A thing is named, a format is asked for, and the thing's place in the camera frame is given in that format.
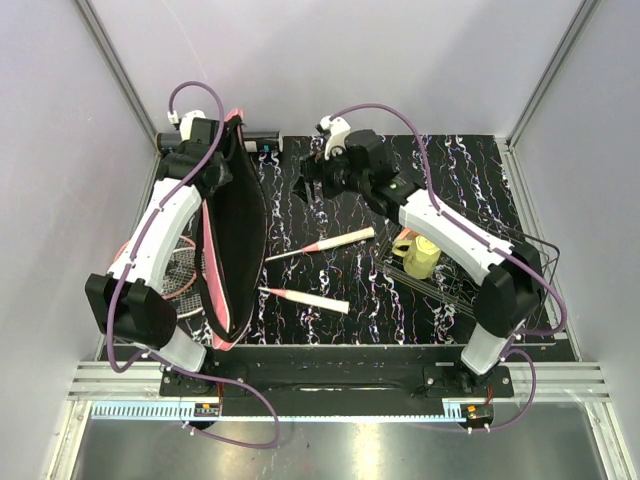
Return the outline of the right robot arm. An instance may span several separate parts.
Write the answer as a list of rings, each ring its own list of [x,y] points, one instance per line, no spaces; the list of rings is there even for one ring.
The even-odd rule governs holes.
[[[317,195],[331,199],[357,193],[375,213],[433,242],[467,272],[479,287],[473,304],[476,325],[461,353],[463,365],[454,371],[454,384],[470,397],[486,389],[489,371],[504,355],[509,338],[542,302],[538,250],[502,240],[431,197],[416,169],[393,168],[371,130],[347,133],[302,160],[293,191],[306,202]]]

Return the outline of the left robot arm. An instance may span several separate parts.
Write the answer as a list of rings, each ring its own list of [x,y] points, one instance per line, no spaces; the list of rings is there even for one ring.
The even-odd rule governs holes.
[[[105,274],[89,276],[85,293],[115,372],[125,372],[148,354],[182,370],[181,384],[203,396],[214,388],[216,372],[204,364],[205,347],[178,326],[162,287],[187,223],[204,206],[205,195],[230,178],[223,156],[215,153],[226,128],[201,110],[170,117],[178,122],[180,146],[195,151],[169,162],[132,237]]]

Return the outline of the pink racket white grip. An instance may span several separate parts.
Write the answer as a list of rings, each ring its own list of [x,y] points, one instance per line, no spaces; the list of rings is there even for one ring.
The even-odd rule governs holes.
[[[278,259],[287,258],[290,256],[295,256],[298,254],[306,254],[306,253],[313,253],[316,251],[333,249],[343,245],[372,239],[374,235],[375,235],[374,228],[366,227],[364,229],[360,229],[354,232],[349,232],[346,234],[330,237],[327,239],[318,240],[298,250],[293,250],[293,251],[267,257],[265,261],[270,262]],[[180,278],[186,278],[187,273],[191,273],[192,277],[195,277],[195,269],[194,268],[188,269],[189,267],[188,260],[193,260],[193,254],[195,252],[195,243],[189,241],[188,246],[178,247],[173,251],[173,253],[182,253],[182,252],[186,252],[187,256],[185,257],[185,259],[183,259],[183,256],[179,256],[176,261],[170,260],[169,267],[168,267],[169,272],[173,276],[180,275]]]

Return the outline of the pink racket bag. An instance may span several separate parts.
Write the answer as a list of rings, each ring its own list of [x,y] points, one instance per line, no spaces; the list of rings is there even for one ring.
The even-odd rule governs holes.
[[[264,266],[268,212],[243,139],[244,112],[205,122],[220,144],[196,175],[202,206],[195,230],[196,286],[212,330],[211,346],[228,351],[247,333]]]

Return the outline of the black shuttlecock tube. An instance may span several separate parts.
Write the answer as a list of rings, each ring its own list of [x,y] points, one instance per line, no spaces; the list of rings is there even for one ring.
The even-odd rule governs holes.
[[[283,136],[279,131],[245,131],[243,141],[249,153],[272,153],[284,150]],[[177,131],[158,133],[155,137],[156,150],[161,154],[175,151],[181,142],[181,134]]]

